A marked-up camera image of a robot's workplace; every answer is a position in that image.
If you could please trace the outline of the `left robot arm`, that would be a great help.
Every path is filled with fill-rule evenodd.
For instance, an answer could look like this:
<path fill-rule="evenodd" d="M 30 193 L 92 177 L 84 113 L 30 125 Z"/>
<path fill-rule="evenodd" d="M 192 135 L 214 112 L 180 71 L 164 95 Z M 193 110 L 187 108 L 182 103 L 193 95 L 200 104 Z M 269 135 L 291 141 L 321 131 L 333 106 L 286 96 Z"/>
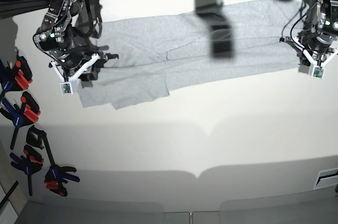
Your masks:
<path fill-rule="evenodd" d="M 309 27 L 299 35 L 306 60 L 324 67 L 336 52 L 331 45 L 337 40 L 337 0 L 316 0 L 310 10 Z"/>

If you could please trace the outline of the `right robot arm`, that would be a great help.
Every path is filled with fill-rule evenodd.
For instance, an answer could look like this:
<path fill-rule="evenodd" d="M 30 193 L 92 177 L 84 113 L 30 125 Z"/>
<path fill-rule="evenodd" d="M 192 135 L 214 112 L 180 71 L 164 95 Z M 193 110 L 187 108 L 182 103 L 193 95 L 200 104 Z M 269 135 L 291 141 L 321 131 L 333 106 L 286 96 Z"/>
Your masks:
<path fill-rule="evenodd" d="M 50 68 L 60 78 L 63 94 L 76 91 L 77 80 L 97 80 L 104 64 L 117 59 L 106 46 L 96 46 L 90 38 L 99 38 L 100 18 L 94 18 L 89 0 L 49 0 L 48 11 L 32 39 L 35 46 L 51 58 Z"/>

